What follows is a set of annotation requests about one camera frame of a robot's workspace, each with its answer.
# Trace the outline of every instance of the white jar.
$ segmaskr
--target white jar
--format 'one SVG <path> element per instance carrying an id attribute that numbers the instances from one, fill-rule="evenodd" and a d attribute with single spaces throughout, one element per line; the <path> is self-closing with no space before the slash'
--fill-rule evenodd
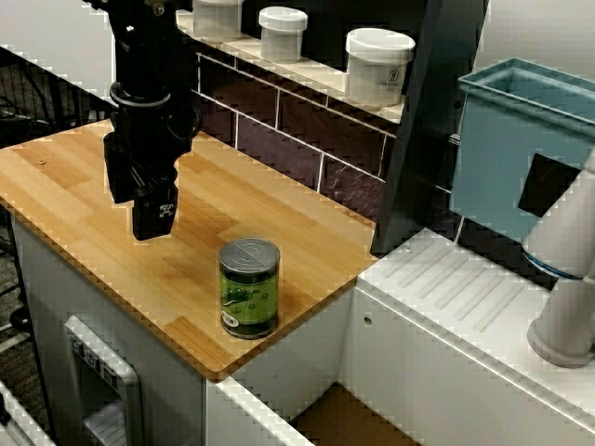
<path id="1" fill-rule="evenodd" d="M 296 63 L 301 58 L 301 41 L 308 27 L 305 12 L 291 7 L 265 7 L 258 23 L 262 26 L 260 56 L 275 63 Z"/>
<path id="2" fill-rule="evenodd" d="M 242 37 L 244 0 L 194 0 L 194 36 L 214 42 L 231 42 Z"/>
<path id="3" fill-rule="evenodd" d="M 404 34 L 360 28 L 347 35 L 349 53 L 345 93 L 355 102 L 389 107 L 401 100 L 407 63 L 416 43 Z"/>

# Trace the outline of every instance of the blue bin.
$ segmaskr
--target blue bin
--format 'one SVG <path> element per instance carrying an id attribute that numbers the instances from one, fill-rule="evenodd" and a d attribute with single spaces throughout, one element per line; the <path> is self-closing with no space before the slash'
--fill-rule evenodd
<path id="1" fill-rule="evenodd" d="M 459 79 L 467 93 L 450 209 L 521 242 L 534 156 L 583 168 L 595 147 L 595 83 L 509 59 Z"/>

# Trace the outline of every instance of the tin can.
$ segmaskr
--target tin can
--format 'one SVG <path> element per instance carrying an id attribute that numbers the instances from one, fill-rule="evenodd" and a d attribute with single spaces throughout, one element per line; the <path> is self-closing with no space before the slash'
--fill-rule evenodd
<path id="1" fill-rule="evenodd" d="M 274 331 L 280 260 L 279 249 L 263 239 L 239 239 L 221 248 L 221 326 L 229 334 L 256 339 Z"/>

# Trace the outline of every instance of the jar lid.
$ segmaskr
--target jar lid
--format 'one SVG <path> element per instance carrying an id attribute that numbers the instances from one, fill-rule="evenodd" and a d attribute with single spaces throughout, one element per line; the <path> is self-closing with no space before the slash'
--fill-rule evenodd
<path id="1" fill-rule="evenodd" d="M 258 15 L 258 23 L 269 30 L 298 32 L 308 28 L 308 15 L 291 7 L 265 7 Z"/>
<path id="2" fill-rule="evenodd" d="M 378 28 L 360 28 L 347 34 L 347 52 L 382 65 L 402 65 L 413 59 L 416 42 L 408 35 Z"/>
<path id="3" fill-rule="evenodd" d="M 238 239 L 227 243 L 219 251 L 219 264 L 227 271 L 244 276 L 274 273 L 281 253 L 271 242 L 263 239 Z"/>

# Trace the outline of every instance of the wooden countertop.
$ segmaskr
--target wooden countertop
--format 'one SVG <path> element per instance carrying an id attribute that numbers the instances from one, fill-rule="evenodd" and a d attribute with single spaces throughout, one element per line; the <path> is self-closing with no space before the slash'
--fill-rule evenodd
<path id="1" fill-rule="evenodd" d="M 206 378 L 224 379 L 324 308 L 376 261 L 374 223 L 201 133 L 178 161 L 169 236 L 131 232 L 103 163 L 109 121 L 0 151 L 0 204 Z M 242 237 L 282 256 L 279 325 L 246 341 L 219 322 L 218 250 Z"/>

